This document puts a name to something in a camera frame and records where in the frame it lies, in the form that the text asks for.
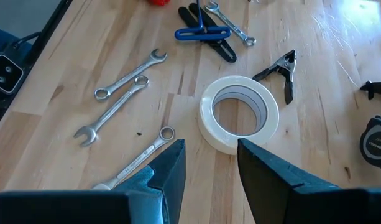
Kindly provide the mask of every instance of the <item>wood grain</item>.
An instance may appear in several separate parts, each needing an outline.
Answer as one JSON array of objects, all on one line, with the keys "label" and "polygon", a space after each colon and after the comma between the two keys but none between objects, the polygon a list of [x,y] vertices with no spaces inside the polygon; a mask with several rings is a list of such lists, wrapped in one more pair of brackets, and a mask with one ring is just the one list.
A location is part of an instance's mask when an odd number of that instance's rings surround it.
[{"label": "wood grain", "polygon": [[[381,169],[359,152],[366,124],[381,114],[381,96],[369,101],[359,91],[367,80],[381,81],[381,1],[218,1],[257,39],[245,48],[235,35],[228,38],[237,53],[234,64],[206,44],[174,39],[184,27],[177,9],[191,2],[73,1],[0,124],[0,191],[88,189],[128,165],[170,125],[186,139],[180,223],[253,223],[236,157],[202,138],[198,104],[217,78],[252,77],[291,49],[298,51],[294,101],[284,102],[282,76],[261,81],[280,110],[278,130],[263,147],[341,187],[381,187]],[[155,48],[168,59],[144,72],[150,86],[103,126],[99,141],[79,148],[83,139],[73,139],[75,131],[97,119],[127,86],[105,103],[94,99],[94,89],[136,68]],[[221,103],[216,113],[238,133],[255,124],[236,100]]]}]

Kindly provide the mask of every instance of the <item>blue handle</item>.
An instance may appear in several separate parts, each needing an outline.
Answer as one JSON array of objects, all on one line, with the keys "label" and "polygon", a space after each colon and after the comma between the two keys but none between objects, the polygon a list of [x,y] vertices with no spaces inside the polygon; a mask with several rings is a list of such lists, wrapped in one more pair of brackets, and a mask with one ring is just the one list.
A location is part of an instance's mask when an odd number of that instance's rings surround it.
[{"label": "blue handle", "polygon": [[207,27],[207,34],[197,34],[204,32],[203,18],[201,16],[200,0],[197,0],[198,8],[198,27],[182,28],[175,31],[175,38],[177,40],[221,40],[228,38],[232,31],[228,27]]}]

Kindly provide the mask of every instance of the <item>white masking tape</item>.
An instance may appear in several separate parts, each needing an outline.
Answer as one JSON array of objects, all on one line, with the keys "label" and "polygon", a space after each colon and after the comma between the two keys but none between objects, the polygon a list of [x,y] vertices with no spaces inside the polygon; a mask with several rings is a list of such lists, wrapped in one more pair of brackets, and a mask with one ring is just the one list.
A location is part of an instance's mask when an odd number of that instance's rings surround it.
[{"label": "white masking tape", "polygon": [[[230,133],[216,121],[214,106],[228,98],[241,100],[254,111],[257,127],[252,134]],[[236,155],[239,138],[263,145],[274,135],[278,126],[278,106],[272,94],[260,83],[247,77],[228,76],[216,80],[204,91],[197,121],[201,134],[211,146]]]}]

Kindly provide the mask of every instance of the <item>box-end wrench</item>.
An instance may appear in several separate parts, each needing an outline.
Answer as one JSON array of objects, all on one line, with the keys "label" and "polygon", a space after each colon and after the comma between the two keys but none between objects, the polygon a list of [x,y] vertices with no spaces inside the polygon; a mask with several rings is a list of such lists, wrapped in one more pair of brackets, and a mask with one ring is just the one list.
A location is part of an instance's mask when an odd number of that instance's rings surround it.
[{"label": "box-end wrench", "polygon": [[150,53],[149,59],[143,63],[142,65],[139,65],[135,70],[133,70],[131,73],[128,73],[128,75],[122,77],[120,80],[116,81],[112,85],[109,85],[104,88],[98,88],[94,92],[94,96],[98,101],[104,101],[107,100],[116,90],[118,90],[120,87],[125,85],[129,80],[135,78],[136,76],[140,75],[142,72],[144,72],[146,69],[150,68],[153,65],[163,63],[167,59],[167,53],[163,55],[157,55],[158,49],[155,49]]},{"label": "box-end wrench", "polygon": [[128,91],[118,99],[110,109],[108,109],[97,121],[93,122],[90,125],[81,127],[75,134],[74,138],[78,138],[81,135],[86,135],[86,140],[80,144],[81,147],[89,146],[94,143],[97,138],[97,133],[102,125],[105,124],[113,116],[114,113],[124,104],[128,99],[135,94],[137,91],[147,87],[149,84],[149,79],[146,76],[140,75],[135,78],[134,83],[128,89]]},{"label": "box-end wrench", "polygon": [[219,10],[219,5],[216,2],[212,2],[212,1],[208,2],[204,8],[208,12],[218,16],[222,20],[222,22],[228,25],[230,29],[232,29],[234,33],[236,33],[236,35],[241,38],[245,46],[250,47],[255,45],[257,40],[253,37],[249,37],[247,34],[241,31],[240,28],[234,25],[223,13],[221,13],[221,11]]},{"label": "box-end wrench", "polygon": [[123,181],[132,171],[136,169],[141,163],[143,163],[153,152],[158,148],[170,142],[175,138],[175,130],[169,126],[163,127],[154,142],[134,161],[132,161],[127,167],[125,167],[117,176],[110,180],[95,185],[93,190],[111,190],[121,181]]}]

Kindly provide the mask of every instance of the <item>black cable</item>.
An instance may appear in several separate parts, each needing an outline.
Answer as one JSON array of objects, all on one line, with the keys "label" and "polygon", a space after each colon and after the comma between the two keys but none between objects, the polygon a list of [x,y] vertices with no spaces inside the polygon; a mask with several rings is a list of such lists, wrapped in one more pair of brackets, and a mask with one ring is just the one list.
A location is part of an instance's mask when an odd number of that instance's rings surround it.
[{"label": "black cable", "polygon": [[11,46],[14,49],[18,49],[24,42],[27,42],[27,41],[29,41],[31,39],[34,39],[34,38],[38,37],[40,34],[41,34],[41,32],[35,32],[33,34],[30,34],[30,35],[28,35],[26,37],[23,37],[23,38],[21,38],[19,40],[16,40],[16,41],[12,42]]}]

